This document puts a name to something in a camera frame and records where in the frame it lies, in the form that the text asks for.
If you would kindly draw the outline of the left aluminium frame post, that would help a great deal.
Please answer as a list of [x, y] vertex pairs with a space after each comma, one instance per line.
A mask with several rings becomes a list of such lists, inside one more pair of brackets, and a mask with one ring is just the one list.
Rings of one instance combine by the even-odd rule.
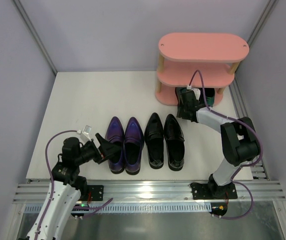
[[21, 3], [20, 0], [11, 0], [12, 4], [14, 5], [15, 9], [17, 10], [20, 18], [22, 19], [24, 25], [26, 26], [29, 34], [31, 35], [31, 38], [33, 39], [34, 43], [36, 44], [37, 48], [39, 49], [41, 55], [45, 59], [47, 65], [51, 69], [52, 73], [56, 76], [58, 71], [53, 63], [45, 45], [43, 44], [41, 38], [39, 37], [39, 34], [34, 27], [29, 15], [27, 14], [23, 4]]

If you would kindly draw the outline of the right aluminium frame post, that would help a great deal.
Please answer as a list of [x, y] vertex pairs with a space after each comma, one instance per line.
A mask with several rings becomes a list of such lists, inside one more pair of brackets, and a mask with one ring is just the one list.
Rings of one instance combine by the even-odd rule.
[[279, 0], [268, 0], [266, 6], [264, 7], [261, 15], [258, 18], [253, 30], [250, 33], [250, 36], [247, 40], [249, 48], [252, 48], [256, 39], [258, 38], [259, 34], [263, 30], [265, 24], [267, 23], [268, 19], [272, 15], [274, 9], [276, 8]]

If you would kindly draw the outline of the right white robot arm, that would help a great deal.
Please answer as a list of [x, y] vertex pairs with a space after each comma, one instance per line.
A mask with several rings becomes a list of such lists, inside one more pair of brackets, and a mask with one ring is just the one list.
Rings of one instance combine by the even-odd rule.
[[197, 99], [193, 90], [185, 87], [175, 88], [175, 94], [178, 101], [178, 118], [203, 124], [221, 135], [224, 159], [210, 175], [208, 183], [199, 185], [197, 189], [204, 188], [205, 196], [213, 199], [223, 199], [227, 195], [232, 195], [232, 188], [235, 186], [232, 179], [243, 166], [261, 153], [251, 119], [231, 119], [215, 112], [206, 106], [202, 99]]

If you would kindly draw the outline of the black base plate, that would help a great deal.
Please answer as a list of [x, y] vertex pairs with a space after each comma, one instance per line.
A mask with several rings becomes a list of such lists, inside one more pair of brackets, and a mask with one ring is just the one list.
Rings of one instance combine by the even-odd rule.
[[225, 200], [238, 198], [234, 183], [218, 186], [215, 182], [190, 184], [194, 200]]
[[80, 201], [103, 201], [104, 185], [86, 185], [80, 189]]

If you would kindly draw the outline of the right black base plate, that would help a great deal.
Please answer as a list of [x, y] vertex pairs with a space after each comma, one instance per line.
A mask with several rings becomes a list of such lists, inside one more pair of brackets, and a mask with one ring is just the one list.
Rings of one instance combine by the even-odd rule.
[[215, 182], [190, 184], [194, 200], [225, 200], [238, 198], [234, 183], [218, 186]]

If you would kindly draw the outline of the aluminium frame post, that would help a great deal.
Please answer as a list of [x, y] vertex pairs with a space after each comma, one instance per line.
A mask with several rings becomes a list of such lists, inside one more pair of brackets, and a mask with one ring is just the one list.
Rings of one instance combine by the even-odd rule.
[[36, 44], [37, 48], [39, 49], [41, 55], [45, 59], [47, 65], [51, 69], [52, 73], [56, 76], [58, 71], [53, 63], [45, 45], [43, 44], [41, 38], [39, 37], [39, 34], [34, 27], [29, 15], [27, 14], [23, 4], [21, 3], [20, 0], [11, 0], [12, 4], [14, 5], [15, 9], [17, 10], [20, 18], [22, 19], [24, 25], [26, 26], [29, 34], [31, 35], [31, 38], [33, 39], [34, 43]]
[[272, 15], [274, 9], [276, 8], [279, 0], [268, 0], [266, 6], [264, 7], [261, 15], [258, 18], [253, 30], [250, 33], [250, 36], [247, 40], [249, 48], [252, 48], [256, 39], [258, 38], [259, 34], [263, 30], [265, 24], [267, 23], [268, 19]]

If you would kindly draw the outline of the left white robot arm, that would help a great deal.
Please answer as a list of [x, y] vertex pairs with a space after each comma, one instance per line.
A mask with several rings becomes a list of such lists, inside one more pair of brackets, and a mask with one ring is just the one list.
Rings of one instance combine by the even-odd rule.
[[82, 133], [81, 136], [85, 137], [85, 143], [81, 143], [77, 137], [66, 138], [55, 166], [47, 168], [50, 175], [47, 195], [25, 239], [61, 239], [77, 201], [88, 193], [87, 180], [79, 174], [80, 166], [89, 161], [101, 164], [122, 150], [121, 146], [105, 140], [98, 133], [95, 136], [99, 146], [88, 134]]

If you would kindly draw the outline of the purple right shoe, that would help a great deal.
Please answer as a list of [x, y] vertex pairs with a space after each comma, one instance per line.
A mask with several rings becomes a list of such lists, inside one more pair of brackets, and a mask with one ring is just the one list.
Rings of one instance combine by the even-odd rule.
[[138, 120], [131, 117], [125, 130], [124, 157], [125, 170], [129, 175], [137, 175], [141, 168], [144, 135]]

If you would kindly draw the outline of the black glossy shoe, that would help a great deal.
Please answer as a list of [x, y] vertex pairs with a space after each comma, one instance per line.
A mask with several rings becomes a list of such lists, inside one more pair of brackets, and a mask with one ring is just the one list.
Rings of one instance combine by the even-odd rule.
[[156, 112], [151, 114], [147, 122], [144, 140], [150, 167], [160, 169], [164, 164], [164, 133], [161, 119]]
[[172, 171], [180, 171], [184, 166], [185, 139], [178, 121], [172, 114], [168, 114], [166, 117], [164, 138], [167, 148], [168, 166]]

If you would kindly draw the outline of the pink three-tier shoe shelf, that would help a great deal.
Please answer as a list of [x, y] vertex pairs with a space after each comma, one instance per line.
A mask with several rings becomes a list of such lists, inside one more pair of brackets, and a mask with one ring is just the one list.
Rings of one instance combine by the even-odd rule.
[[178, 103], [175, 89], [187, 85], [214, 89], [214, 104], [218, 105], [250, 51], [248, 43], [237, 35], [201, 32], [166, 34], [158, 49], [155, 96], [168, 106]]

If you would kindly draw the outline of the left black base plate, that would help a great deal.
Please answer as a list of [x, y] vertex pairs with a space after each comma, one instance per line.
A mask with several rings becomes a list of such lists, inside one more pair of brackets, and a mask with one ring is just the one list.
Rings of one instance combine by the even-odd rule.
[[80, 189], [80, 201], [103, 201], [104, 185], [86, 185]]

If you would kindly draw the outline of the green metallic shoe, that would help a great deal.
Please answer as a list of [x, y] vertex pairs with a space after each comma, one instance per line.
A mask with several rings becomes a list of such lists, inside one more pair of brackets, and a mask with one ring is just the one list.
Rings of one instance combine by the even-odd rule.
[[199, 88], [200, 90], [200, 97], [199, 102], [200, 106], [205, 107], [204, 97], [206, 98], [207, 105], [212, 107], [215, 102], [215, 89], [214, 88], [205, 88], [205, 94], [203, 94], [203, 89]]
[[186, 91], [187, 91], [186, 87], [176, 87], [175, 88], [175, 94], [176, 94], [176, 98], [177, 98], [177, 102], [178, 102], [177, 105], [179, 105], [181, 94], [185, 93]]

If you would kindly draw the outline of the aluminium mounting rail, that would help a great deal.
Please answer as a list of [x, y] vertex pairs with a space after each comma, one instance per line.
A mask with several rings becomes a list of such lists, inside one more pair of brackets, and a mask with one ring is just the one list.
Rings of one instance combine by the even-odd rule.
[[[180, 203], [193, 202], [189, 181], [111, 181], [94, 180], [90, 185], [103, 185], [103, 200], [113, 198], [115, 203]], [[280, 182], [269, 180], [242, 181], [254, 201], [284, 201], [285, 193]], [[31, 181], [19, 184], [13, 197], [14, 204], [42, 203], [47, 196], [48, 181]]]

